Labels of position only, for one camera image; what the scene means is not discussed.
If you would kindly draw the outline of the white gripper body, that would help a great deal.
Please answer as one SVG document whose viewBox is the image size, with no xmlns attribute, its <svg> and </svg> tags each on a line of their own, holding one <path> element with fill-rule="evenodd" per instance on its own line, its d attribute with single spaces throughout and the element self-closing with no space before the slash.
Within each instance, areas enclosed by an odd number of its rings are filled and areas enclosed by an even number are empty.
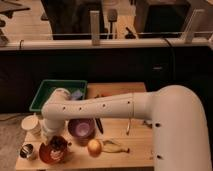
<svg viewBox="0 0 213 171">
<path fill-rule="evenodd" d="M 64 121 L 43 120 L 41 124 L 42 138 L 48 143 L 54 136 L 59 136 L 65 127 Z"/>
</svg>

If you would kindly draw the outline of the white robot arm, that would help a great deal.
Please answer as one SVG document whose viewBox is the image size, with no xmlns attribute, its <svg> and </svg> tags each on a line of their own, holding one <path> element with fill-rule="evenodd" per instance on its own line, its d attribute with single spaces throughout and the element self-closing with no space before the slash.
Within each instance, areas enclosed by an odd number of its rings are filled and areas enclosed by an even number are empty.
<svg viewBox="0 0 213 171">
<path fill-rule="evenodd" d="M 155 171 L 213 171 L 208 126 L 199 97 L 180 85 L 155 92 L 71 101 L 55 90 L 41 113 L 51 127 L 74 118 L 136 118 L 153 124 Z"/>
</svg>

